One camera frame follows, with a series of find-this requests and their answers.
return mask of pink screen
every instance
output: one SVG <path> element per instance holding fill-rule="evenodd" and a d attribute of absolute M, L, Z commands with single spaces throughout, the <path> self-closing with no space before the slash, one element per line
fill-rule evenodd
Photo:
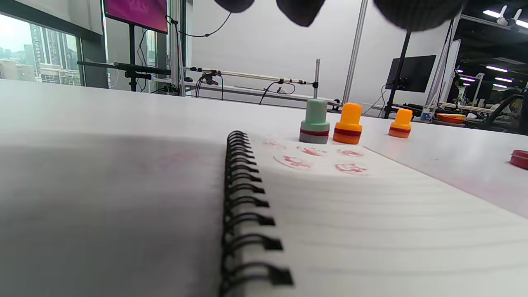
<path fill-rule="evenodd" d="M 166 0 L 105 0 L 106 15 L 167 33 Z"/>

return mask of monitor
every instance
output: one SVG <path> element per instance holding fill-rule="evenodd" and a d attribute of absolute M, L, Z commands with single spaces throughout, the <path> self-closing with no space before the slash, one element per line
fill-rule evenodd
<path fill-rule="evenodd" d="M 425 93 L 432 67 L 435 64 L 435 58 L 436 55 L 404 58 L 400 74 L 400 85 L 397 89 Z M 392 60 L 389 77 L 387 77 L 386 89 L 392 89 L 392 82 L 396 76 L 399 63 L 400 59 Z"/>
<path fill-rule="evenodd" d="M 167 34 L 166 0 L 104 0 L 105 16 Z"/>

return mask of chair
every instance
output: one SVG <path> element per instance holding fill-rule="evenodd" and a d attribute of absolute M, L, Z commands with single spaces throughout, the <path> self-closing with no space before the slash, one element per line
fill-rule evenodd
<path fill-rule="evenodd" d="M 528 135 L 528 93 L 523 94 L 512 94 L 509 95 L 499 107 L 497 107 L 496 110 L 494 110 L 487 119 L 480 120 L 480 119 L 467 119 L 464 121 L 467 127 L 475 127 L 482 130 L 489 130 L 489 131 L 503 131 L 504 129 L 508 130 L 508 132 L 513 133 L 520 133 L 524 135 Z M 522 98 L 523 99 L 523 105 L 521 107 L 521 112 L 519 114 L 519 121 L 518 123 L 505 123 L 505 122 L 499 122 L 495 119 L 501 115 L 504 108 L 506 108 L 508 105 L 510 105 L 513 100 Z"/>

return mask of monitor stand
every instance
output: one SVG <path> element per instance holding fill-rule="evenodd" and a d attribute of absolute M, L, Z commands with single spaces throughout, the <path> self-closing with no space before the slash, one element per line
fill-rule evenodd
<path fill-rule="evenodd" d="M 394 76 L 394 80 L 392 81 L 393 87 L 391 89 L 391 95 L 389 96 L 389 100 L 387 100 L 387 106 L 385 106 L 385 115 L 383 116 L 383 118 L 389 118 L 389 115 L 391 114 L 392 102 L 394 101 L 394 95 L 396 94 L 396 90 L 398 89 L 397 86 L 400 85 L 401 69 L 403 68 L 403 61 L 405 60 L 405 53 L 407 52 L 407 46 L 409 45 L 410 39 L 411 31 L 407 30 L 407 34 L 405 35 L 405 40 L 403 42 L 403 47 L 401 49 L 400 62 L 398 63 L 398 69 L 396 70 L 396 75 Z"/>
<path fill-rule="evenodd" d="M 129 36 L 130 38 L 130 64 L 136 65 L 135 26 L 133 24 L 128 24 L 128 34 L 130 35 Z M 136 91 L 136 87 L 137 87 L 136 79 L 138 78 L 152 79 L 152 76 L 150 74 L 141 74 L 133 70 L 126 70 L 125 77 L 130 78 L 130 82 L 128 84 L 130 85 L 130 90 L 132 92 Z"/>

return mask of black spiral binding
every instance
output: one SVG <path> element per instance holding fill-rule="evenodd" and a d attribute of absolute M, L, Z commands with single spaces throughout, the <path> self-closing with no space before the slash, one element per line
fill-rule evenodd
<path fill-rule="evenodd" d="M 247 134 L 234 131 L 227 139 L 227 152 L 225 154 L 225 179 L 224 179 L 224 212 L 222 232 L 222 259 L 220 271 L 222 281 L 219 288 L 219 297 L 225 296 L 238 285 L 250 281 L 267 281 L 272 285 L 293 285 L 290 271 L 262 262 L 243 263 L 230 265 L 230 260 L 240 249 L 247 245 L 260 245 L 264 250 L 282 250 L 280 239 L 270 238 L 262 234 L 244 234 L 237 236 L 235 228 L 239 224 L 256 222 L 262 226 L 275 226 L 272 217 L 263 216 L 256 212 L 236 212 L 240 205 L 253 205 L 255 207 L 269 208 L 269 203 L 253 194 L 264 194 L 265 190 L 258 184 L 262 179 L 258 177 L 255 157 L 252 155 L 251 145 Z M 240 191 L 249 194 L 237 195 Z M 261 274 L 242 274 L 245 270 L 260 268 Z"/>

